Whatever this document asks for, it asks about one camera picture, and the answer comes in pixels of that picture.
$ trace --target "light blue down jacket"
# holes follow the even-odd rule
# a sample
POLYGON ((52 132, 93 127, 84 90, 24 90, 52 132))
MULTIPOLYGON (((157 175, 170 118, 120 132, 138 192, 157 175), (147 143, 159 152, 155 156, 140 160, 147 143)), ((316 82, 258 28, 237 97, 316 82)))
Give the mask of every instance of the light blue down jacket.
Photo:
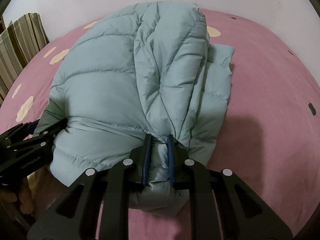
POLYGON ((69 186, 87 168, 103 170, 154 137, 149 183, 129 205, 175 215, 188 192, 168 180, 165 139, 207 164, 230 95, 234 48, 210 45, 197 5, 141 3, 97 22, 58 69, 36 133, 68 118, 49 169, 69 186))

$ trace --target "striped curtain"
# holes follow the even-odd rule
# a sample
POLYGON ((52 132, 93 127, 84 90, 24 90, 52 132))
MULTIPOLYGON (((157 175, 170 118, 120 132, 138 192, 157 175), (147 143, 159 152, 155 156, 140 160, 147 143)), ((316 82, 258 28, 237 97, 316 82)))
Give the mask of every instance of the striped curtain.
POLYGON ((0 105, 24 67, 48 43, 37 13, 25 14, 0 35, 0 105))

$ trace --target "pink bedsheet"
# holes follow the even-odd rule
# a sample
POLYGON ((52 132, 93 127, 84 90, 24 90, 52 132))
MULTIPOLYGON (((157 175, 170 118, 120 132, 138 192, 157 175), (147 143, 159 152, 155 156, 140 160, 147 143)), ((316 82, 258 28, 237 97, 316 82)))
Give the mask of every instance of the pink bedsheet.
MULTIPOLYGON (((320 109, 320 88, 271 31, 239 16, 202 11, 211 27, 210 43, 235 47, 231 98, 208 168, 232 169, 296 235, 320 202, 320 118, 308 107, 312 103, 320 109)), ((18 112, 22 122, 40 118, 62 61, 55 56, 66 53, 90 26, 84 27, 50 42, 23 70, 0 108, 0 133, 17 124, 18 112)), ((38 185, 34 195, 37 214, 64 190, 50 175, 42 178, 46 182, 38 185)), ((129 236, 131 240, 191 239, 188 205, 175 218, 130 210, 129 236)))

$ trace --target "metal screw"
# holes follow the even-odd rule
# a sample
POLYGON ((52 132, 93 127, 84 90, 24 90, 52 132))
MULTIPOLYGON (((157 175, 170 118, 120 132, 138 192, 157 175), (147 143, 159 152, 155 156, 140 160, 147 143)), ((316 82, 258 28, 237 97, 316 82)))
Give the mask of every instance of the metal screw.
POLYGON ((188 166, 192 166, 193 164, 195 164, 195 161, 191 159, 187 159, 184 161, 184 164, 188 166))
POLYGON ((87 176, 92 176, 92 175, 95 174, 95 173, 96 173, 96 171, 95 171, 94 169, 92 169, 92 168, 87 169, 87 170, 85 171, 85 174, 86 174, 87 176))
POLYGON ((131 165, 132 163, 133 163, 133 160, 131 160, 131 159, 125 159, 125 160, 123 161, 123 164, 126 165, 126 166, 129 166, 129 165, 131 165))
POLYGON ((222 171, 223 175, 225 176, 231 176, 232 175, 232 170, 229 170, 229 169, 224 169, 222 171))

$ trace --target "polka dot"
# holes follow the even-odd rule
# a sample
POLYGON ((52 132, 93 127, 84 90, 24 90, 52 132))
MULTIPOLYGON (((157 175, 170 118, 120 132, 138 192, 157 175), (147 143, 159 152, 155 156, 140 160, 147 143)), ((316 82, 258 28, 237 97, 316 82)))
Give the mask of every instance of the polka dot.
POLYGON ((53 52, 55 49, 56 49, 56 47, 53 47, 52 49, 50 49, 50 50, 43 56, 43 58, 48 57, 48 56, 50 55, 50 53, 53 52))
POLYGON ((21 106, 19 112, 17 113, 17 122, 21 122, 23 118, 26 117, 28 111, 30 110, 31 106, 33 105, 33 96, 29 97, 27 101, 21 106))
POLYGON ((207 26, 207 31, 210 35, 210 37, 217 37, 221 35, 221 32, 219 32, 218 30, 216 30, 215 28, 212 28, 210 26, 207 26))
POLYGON ((13 95, 12 95, 12 99, 16 96, 16 94, 18 93, 19 89, 21 87, 21 84, 17 86, 16 90, 13 92, 13 95))
POLYGON ((95 21, 93 23, 88 24, 86 27, 84 27, 84 29, 88 29, 90 27, 92 27, 93 25, 95 25, 98 21, 95 21))
POLYGON ((65 57, 70 49, 65 49, 61 51, 58 55, 55 55, 52 60, 50 61, 50 65, 53 65, 54 63, 57 63, 58 61, 62 60, 63 57, 65 57))

